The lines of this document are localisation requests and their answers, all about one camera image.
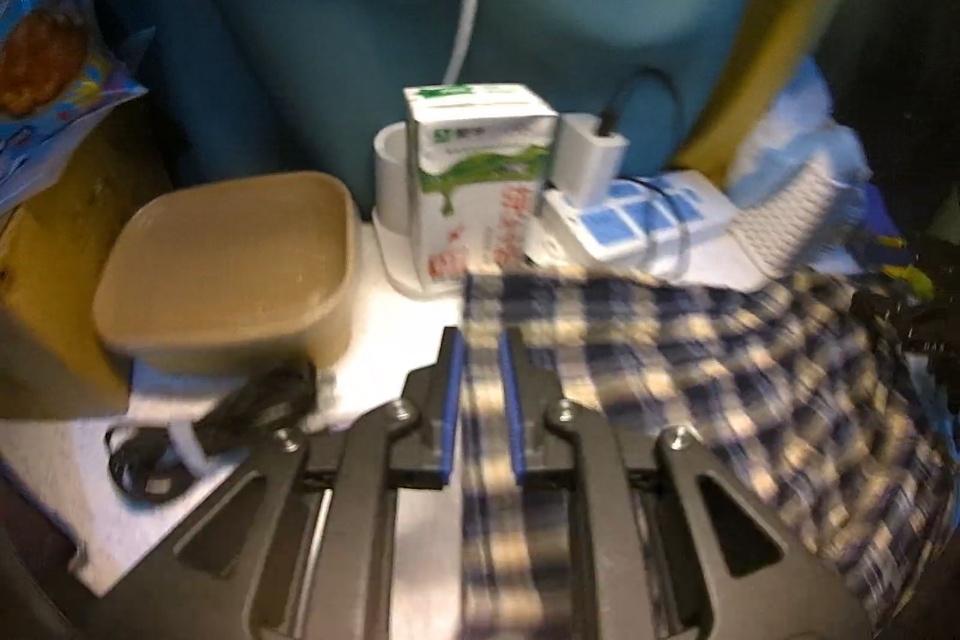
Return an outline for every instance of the white table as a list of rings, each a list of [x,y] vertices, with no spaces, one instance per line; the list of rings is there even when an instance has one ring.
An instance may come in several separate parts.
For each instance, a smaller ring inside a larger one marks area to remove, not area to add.
[[[443,326],[456,324],[455,297],[414,301],[395,292],[383,272],[376,240],[364,226],[360,285],[349,352],[335,367],[335,402],[312,420],[346,422],[400,394],[407,373],[434,362]],[[669,273],[671,262],[654,271]],[[741,290],[763,284],[760,271],[729,237],[694,248],[685,280]],[[130,418],[166,422],[198,417],[229,387],[227,381],[166,378],[138,366]],[[131,510],[107,477],[103,437],[112,419],[64,423],[0,421],[0,452],[40,501],[66,520],[85,544],[78,576],[104,593],[229,474],[229,466],[167,506]],[[392,638],[448,640],[460,614],[461,491],[457,470],[442,492],[401,491],[397,511]]]

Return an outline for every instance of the white and green carton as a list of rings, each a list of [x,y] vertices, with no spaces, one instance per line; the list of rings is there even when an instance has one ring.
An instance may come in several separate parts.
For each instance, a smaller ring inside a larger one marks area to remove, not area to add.
[[[523,85],[406,88],[414,264],[426,290],[523,258],[557,113]]]

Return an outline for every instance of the brown plastic container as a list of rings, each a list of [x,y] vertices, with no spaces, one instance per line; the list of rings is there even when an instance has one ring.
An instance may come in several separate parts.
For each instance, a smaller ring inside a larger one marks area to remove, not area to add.
[[[104,268],[93,319],[112,350],[164,372],[237,375],[343,355],[357,214],[319,172],[160,196],[133,215]]]

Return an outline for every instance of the checkered cloth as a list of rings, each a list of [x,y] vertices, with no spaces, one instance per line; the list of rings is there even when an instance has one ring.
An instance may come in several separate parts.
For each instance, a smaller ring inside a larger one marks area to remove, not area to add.
[[[872,348],[848,314],[851,295],[813,272],[755,293],[640,274],[470,277],[464,637],[570,637],[565,498],[518,490],[511,470],[497,363],[510,325],[568,398],[619,426],[692,423],[875,624],[890,617],[949,536],[953,468],[896,348]]]

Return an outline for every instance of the green splash graphic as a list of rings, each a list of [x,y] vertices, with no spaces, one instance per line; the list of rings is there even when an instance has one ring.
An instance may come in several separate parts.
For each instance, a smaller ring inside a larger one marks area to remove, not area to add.
[[[446,172],[431,175],[419,170],[421,191],[424,194],[443,196],[443,215],[453,215],[451,196],[460,186],[476,183],[522,182],[539,180],[546,174],[546,164],[550,158],[550,149],[542,145],[530,145],[517,155],[502,153],[480,153],[458,161]]]

